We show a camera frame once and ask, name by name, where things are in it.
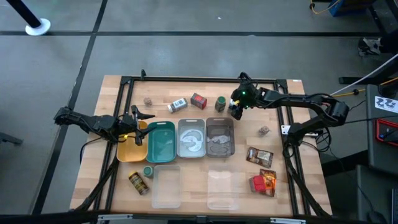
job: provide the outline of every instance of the white cable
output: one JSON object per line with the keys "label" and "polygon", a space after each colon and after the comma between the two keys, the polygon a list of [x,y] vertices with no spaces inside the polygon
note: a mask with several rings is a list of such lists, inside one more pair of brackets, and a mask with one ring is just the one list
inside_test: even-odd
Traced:
{"label": "white cable", "polygon": [[369,77],[369,76],[375,74],[375,73],[378,72],[382,67],[384,67],[385,65],[387,65],[388,63],[390,63],[392,60],[394,60],[396,57],[398,57],[398,54],[394,55],[392,58],[390,58],[388,61],[386,61],[384,64],[382,64],[380,67],[378,67],[378,68],[375,69],[373,72],[371,72],[371,73],[369,73],[368,75],[366,75],[365,77],[361,78],[360,80],[358,80],[358,81],[356,81],[356,82],[354,82],[354,83],[352,83],[352,84],[350,84],[350,85],[348,85],[348,86],[346,86],[346,87],[344,87],[344,88],[342,88],[342,89],[340,89],[340,90],[335,91],[335,92],[332,93],[331,95],[333,96],[333,95],[335,95],[336,93],[339,93],[339,92],[341,92],[341,91],[343,91],[343,90],[345,90],[345,89],[347,89],[347,88],[349,88],[349,87],[351,87],[351,86],[353,86],[353,85],[359,83],[360,81],[364,80],[365,78],[367,78],[367,77]]}

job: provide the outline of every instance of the wooden table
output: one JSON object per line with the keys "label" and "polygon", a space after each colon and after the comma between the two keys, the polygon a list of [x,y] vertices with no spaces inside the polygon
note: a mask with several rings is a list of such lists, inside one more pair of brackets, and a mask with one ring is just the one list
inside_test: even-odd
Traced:
{"label": "wooden table", "polygon": [[[103,80],[95,115],[112,114],[116,97],[119,90],[121,76],[106,75]],[[290,93],[303,94],[301,80],[287,80]],[[232,91],[238,87],[238,83],[193,83],[193,82],[134,82],[131,105],[137,105],[142,113],[154,114],[155,118],[146,120],[172,121],[177,127],[179,119],[229,116],[224,110],[217,113],[214,109],[218,96],[229,98]],[[259,85],[265,88],[274,89],[272,85]],[[120,112],[123,112],[127,95],[127,88],[124,89]],[[179,99],[190,99],[194,92],[208,99],[207,107],[201,109],[192,106],[177,113],[169,113],[167,105]],[[150,97],[153,105],[147,107],[143,103],[145,97]],[[304,122],[310,119],[308,109],[292,108],[294,121]],[[261,138],[258,130],[261,126],[267,125],[271,132]],[[177,157],[169,164],[178,164],[182,173],[182,202],[178,209],[154,209],[151,206],[152,194],[140,196],[134,186],[129,182],[130,171],[137,170],[142,174],[147,161],[122,162],[119,165],[116,186],[113,196],[112,209],[114,213],[154,213],[173,215],[236,215],[236,216],[278,216],[289,217],[292,215],[287,174],[282,157],[282,143],[280,140],[277,112],[275,109],[268,110],[245,110],[241,121],[234,120],[235,154],[229,158],[202,157],[199,159],[183,159]],[[90,134],[88,141],[97,138]],[[315,140],[305,138],[312,144]],[[259,169],[263,168],[257,164],[246,161],[246,153],[249,146],[264,149],[274,153],[271,170],[277,172],[277,187],[275,197],[267,197],[252,193],[249,188],[248,179],[258,175]],[[87,145],[81,162],[75,191],[70,204],[71,208],[79,206],[88,194],[93,190],[100,176],[101,165],[104,157],[106,141],[98,141]],[[331,214],[331,208],[323,178],[322,167],[318,152],[309,146],[300,146],[303,173],[306,185],[323,209]],[[210,210],[206,205],[207,200],[207,173],[209,164],[229,164],[240,171],[242,178],[239,180],[239,208],[232,211]],[[152,187],[152,179],[145,177],[144,181]],[[100,208],[104,208],[108,184],[105,185],[101,198]],[[302,199],[299,188],[296,186],[298,208],[303,213]]]}

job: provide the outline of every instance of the sticker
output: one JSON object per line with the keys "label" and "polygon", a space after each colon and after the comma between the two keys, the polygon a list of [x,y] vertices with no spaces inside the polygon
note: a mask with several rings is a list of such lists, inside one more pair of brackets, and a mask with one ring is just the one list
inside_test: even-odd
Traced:
{"label": "sticker", "polygon": [[199,95],[197,95],[196,97],[195,97],[195,100],[197,100],[197,101],[201,101],[203,98],[201,97],[201,96],[199,96]]}
{"label": "sticker", "polygon": [[374,97],[374,107],[377,109],[398,113],[398,101],[380,96]]}
{"label": "sticker", "polygon": [[175,101],[173,104],[174,104],[174,107],[178,107],[178,106],[180,106],[180,105],[182,105],[182,104],[184,104],[184,103],[185,103],[184,100],[181,99],[181,100]]}
{"label": "sticker", "polygon": [[269,160],[270,153],[269,152],[264,152],[264,151],[259,151],[259,154],[257,154],[257,157],[260,159],[265,159]]}

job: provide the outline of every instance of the metal clamp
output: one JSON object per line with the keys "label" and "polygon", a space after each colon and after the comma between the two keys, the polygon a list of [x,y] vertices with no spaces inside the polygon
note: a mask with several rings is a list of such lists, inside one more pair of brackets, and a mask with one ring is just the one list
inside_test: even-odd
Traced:
{"label": "metal clamp", "polygon": [[197,215],[197,223],[207,223],[206,215]]}
{"label": "metal clamp", "polygon": [[271,223],[280,224],[306,224],[305,220],[296,220],[293,218],[271,218]]}
{"label": "metal clamp", "polygon": [[[282,131],[282,135],[288,135],[289,129],[290,129],[290,125],[281,125],[280,126],[280,130]],[[317,133],[307,133],[305,135],[306,136],[310,136],[310,137],[317,137],[318,136]]]}
{"label": "metal clamp", "polygon": [[98,215],[98,221],[133,219],[133,214]]}

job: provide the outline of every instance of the clear plastic container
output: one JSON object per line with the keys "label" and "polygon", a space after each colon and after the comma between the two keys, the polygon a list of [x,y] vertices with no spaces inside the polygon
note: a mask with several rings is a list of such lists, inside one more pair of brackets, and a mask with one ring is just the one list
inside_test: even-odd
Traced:
{"label": "clear plastic container", "polygon": [[153,208],[178,208],[181,205],[181,169],[178,165],[158,165],[152,185]]}
{"label": "clear plastic container", "polygon": [[209,157],[229,157],[235,153],[234,122],[231,118],[206,120],[206,154]]}
{"label": "clear plastic container", "polygon": [[178,122],[177,154],[180,157],[203,157],[206,133],[202,119],[181,119]]}
{"label": "clear plastic container", "polygon": [[207,207],[212,210],[238,209],[238,173],[227,165],[210,165],[207,178]]}

